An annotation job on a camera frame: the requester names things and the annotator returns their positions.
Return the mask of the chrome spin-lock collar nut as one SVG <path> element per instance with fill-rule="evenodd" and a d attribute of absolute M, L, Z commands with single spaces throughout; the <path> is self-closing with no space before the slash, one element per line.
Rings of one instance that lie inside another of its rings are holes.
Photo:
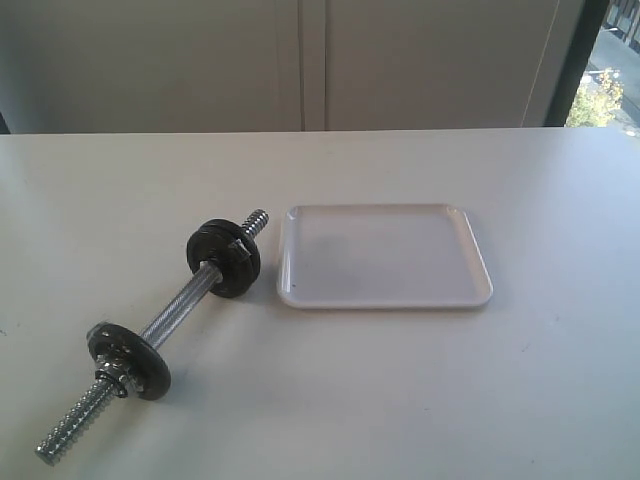
<path fill-rule="evenodd" d="M 143 391 L 143 381 L 133 364 L 111 354 L 95 358 L 95 379 L 110 387 L 118 398 L 139 396 Z"/>

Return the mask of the chrome threaded dumbbell bar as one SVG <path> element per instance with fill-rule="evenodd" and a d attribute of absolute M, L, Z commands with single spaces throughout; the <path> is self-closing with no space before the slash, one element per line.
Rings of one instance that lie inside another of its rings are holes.
<path fill-rule="evenodd" d="M 261 218 L 268 219 L 269 222 L 269 215 L 263 209 L 254 210 L 244 222 L 252 215 L 257 214 L 258 211 L 263 211 Z M 191 279 L 155 318 L 145 326 L 141 332 L 133 332 L 140 335 L 158 353 L 159 348 L 175 332 L 178 326 L 187 318 L 201 300 L 208 294 L 214 295 L 210 291 L 210 288 L 220 279 L 220 272 L 215 267 L 208 265 L 202 266 L 196 273 L 192 272 Z M 110 387 L 102 381 L 95 379 L 91 387 L 59 420 L 46 437 L 39 442 L 35 447 L 35 454 L 49 466 L 58 464 L 63 456 L 72 448 L 74 443 L 79 440 L 84 432 L 115 398 L 118 397 L 114 395 Z"/>

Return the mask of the black window frame post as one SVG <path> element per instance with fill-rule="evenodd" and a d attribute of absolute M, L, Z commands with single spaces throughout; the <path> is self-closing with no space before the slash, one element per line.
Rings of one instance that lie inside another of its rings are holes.
<path fill-rule="evenodd" d="M 610 2 L 606 0 L 583 2 L 546 112 L 544 127 L 565 126 L 609 5 Z"/>

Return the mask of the white rectangular plastic tray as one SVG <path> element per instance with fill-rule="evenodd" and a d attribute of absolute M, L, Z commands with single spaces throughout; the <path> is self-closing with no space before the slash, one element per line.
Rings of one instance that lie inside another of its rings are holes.
<path fill-rule="evenodd" d="M 304 310 L 475 309 L 493 296 L 467 213 L 449 204 L 299 205 L 277 291 Z"/>

